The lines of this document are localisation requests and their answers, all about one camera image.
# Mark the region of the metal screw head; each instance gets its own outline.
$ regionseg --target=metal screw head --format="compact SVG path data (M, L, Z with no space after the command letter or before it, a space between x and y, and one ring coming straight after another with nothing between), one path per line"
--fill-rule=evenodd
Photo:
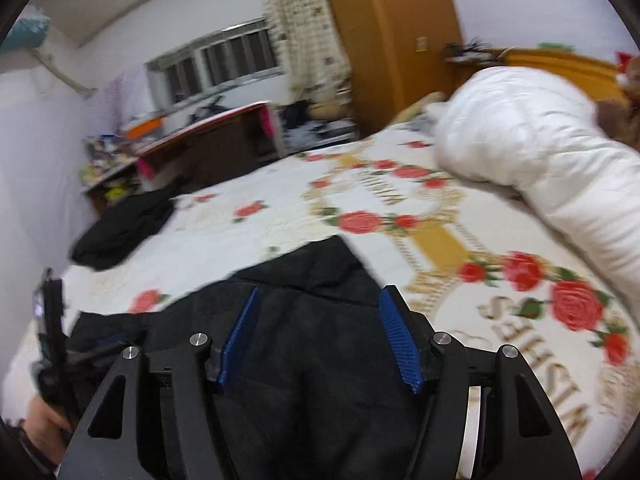
M133 359L140 353L137 346L128 346L122 351L122 357L125 359Z
M502 347L502 353L509 359L518 357L518 349L515 346L505 345Z
M451 343L451 336L446 332L436 332L433 335L433 340L439 345L448 345Z
M207 334L203 334L202 332L198 332L197 334L193 334L189 338L189 343L191 343L194 346L202 346L208 340L209 340L209 337L207 336Z

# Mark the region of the wooden headboard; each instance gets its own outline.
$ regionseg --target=wooden headboard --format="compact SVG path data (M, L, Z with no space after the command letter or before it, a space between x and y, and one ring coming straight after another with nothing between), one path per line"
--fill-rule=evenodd
M496 48L492 52L498 56L504 52L504 49ZM513 48L504 55L503 60L509 66L541 68L562 76L581 88L594 101L626 101L622 89L616 82L618 68L612 63L562 50L529 48ZM466 73L460 73L458 69L456 78L458 85L461 86L478 70L478 68L467 67Z

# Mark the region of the wooden wardrobe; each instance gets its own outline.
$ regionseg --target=wooden wardrobe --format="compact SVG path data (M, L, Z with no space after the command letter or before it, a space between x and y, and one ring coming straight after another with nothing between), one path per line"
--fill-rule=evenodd
M452 0L329 0L353 67L354 114L363 136L430 92L450 93L441 51L461 43ZM417 52L418 38L428 50Z

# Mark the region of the red rose pattern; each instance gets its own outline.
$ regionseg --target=red rose pattern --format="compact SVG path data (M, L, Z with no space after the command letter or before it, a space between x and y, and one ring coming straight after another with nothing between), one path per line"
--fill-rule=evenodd
M340 216L338 227L355 235L363 235L376 231L381 224L382 220L378 215L366 211L356 211Z
M542 278L536 259L525 253L511 253L504 262L502 273L518 292L531 290Z
M420 166L401 166L394 170L394 175L399 178L421 178L428 174L429 170L425 170Z
M551 298L554 316L569 330L594 330L602 319L604 308L585 282L557 282Z
M478 264L464 264L458 269L458 276L465 283L482 282L486 278L486 271Z
M444 187L446 183L447 181L441 178L432 178L430 180L425 180L422 185L428 189L440 189L441 187Z
M409 148L428 148L430 146L430 144L425 144L421 140L412 140L411 142L408 142L405 145L408 146Z
M261 211L262 209L264 209L264 206L261 203L254 202L251 205L241 207L240 209L236 210L236 217L244 218L246 216L251 216L253 214L256 214L258 211Z
M322 180L316 180L311 183L311 186L315 189L324 189L325 187L329 187L330 185L331 183L325 178L323 178Z
M374 167L377 170L390 170L396 166L395 162L392 160L377 160L374 164Z
M202 204L203 202L208 202L209 200L211 200L212 198L215 198L215 193L209 194L209 195L201 195L201 196L197 196L194 198L194 201L196 201L199 204Z
M156 288L153 290L145 290L141 292L129 309L129 314L143 314L149 312L160 300L160 291Z
M607 355L607 361L614 366L624 364L629 354L629 346L625 337L616 333L606 336L604 350Z
M412 215L400 215L396 218L396 225L402 229L413 229L418 225L418 220Z

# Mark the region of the floral bedspread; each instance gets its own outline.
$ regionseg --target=floral bedspread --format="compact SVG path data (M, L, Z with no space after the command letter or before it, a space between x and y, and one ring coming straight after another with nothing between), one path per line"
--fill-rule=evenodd
M399 287L437 330L526 356L585 478L608 462L640 411L640 338L607 285L508 190L440 171L433 149L393 126L367 140L287 158L183 196L160 235L106 272L64 275L79 310L161 309L235 270L342 234L380 285ZM29 332L4 384L3 414L24 415L37 359ZM470 475L479 392L460 473Z

